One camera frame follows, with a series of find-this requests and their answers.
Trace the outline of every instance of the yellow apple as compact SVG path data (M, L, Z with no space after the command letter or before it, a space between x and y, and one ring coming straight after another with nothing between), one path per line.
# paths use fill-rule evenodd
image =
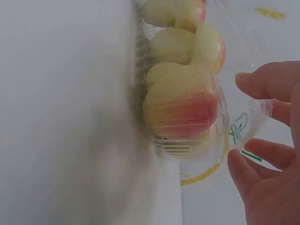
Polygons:
M225 62L226 46L219 31L203 22L196 31L196 44L190 64L200 65L218 74Z
M155 82L181 75L181 67L182 65L176 62L162 62L151 67L145 79L146 92L150 90Z
M206 9L202 0L179 0L176 6L175 27L195 32L205 20Z
M195 46L195 34L178 28L165 28L150 41L152 56L160 62L187 64Z
M147 0L142 7L144 20L158 27L172 27L175 23L174 0Z

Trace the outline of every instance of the finger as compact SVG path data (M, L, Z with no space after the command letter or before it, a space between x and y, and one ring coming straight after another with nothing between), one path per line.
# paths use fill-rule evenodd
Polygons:
M262 178L255 169L249 166L238 150L232 150L228 153L227 162L232 180L243 202L246 202L248 194Z
M245 150L269 162L279 170L288 168L296 158L294 148L256 138L251 139L245 145Z
M255 99L277 99L291 102L291 93L300 80L300 62L273 62L263 65L252 74L237 74L236 84L241 91Z
M291 124L291 103L273 101L272 118L290 126Z
M246 156L244 156L244 157L245 157L247 163L249 164L249 166L251 166L253 169L255 169L256 172L258 173L258 175L260 175L260 177L262 179L276 177L280 173L279 171L271 170L262 165L259 165L256 162L253 162L251 159L247 158Z
M300 161L300 82L298 82L292 92L291 104L291 131L294 147Z

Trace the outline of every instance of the plastic clamshell package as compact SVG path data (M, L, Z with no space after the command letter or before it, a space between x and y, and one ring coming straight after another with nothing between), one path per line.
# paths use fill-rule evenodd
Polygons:
M214 164L225 135L241 149L272 110L235 85L262 62L250 34L223 0L136 2L135 110L157 152Z

